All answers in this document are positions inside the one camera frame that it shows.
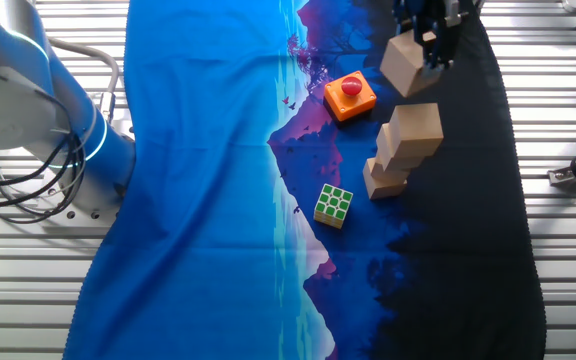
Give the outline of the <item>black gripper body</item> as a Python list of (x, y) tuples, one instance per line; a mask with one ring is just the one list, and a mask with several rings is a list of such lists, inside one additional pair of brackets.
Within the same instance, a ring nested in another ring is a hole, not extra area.
[(469, 16), (458, 0), (406, 0), (405, 8), (413, 24), (424, 31), (458, 26)]

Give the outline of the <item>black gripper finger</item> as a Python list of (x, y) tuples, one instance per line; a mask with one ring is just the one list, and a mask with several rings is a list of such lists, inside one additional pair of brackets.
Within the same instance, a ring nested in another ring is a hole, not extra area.
[(394, 0), (392, 14), (396, 20), (397, 32), (407, 32), (415, 27), (415, 0)]
[(424, 65), (448, 70), (455, 56), (455, 30), (446, 22), (416, 22), (415, 42), (422, 47)]

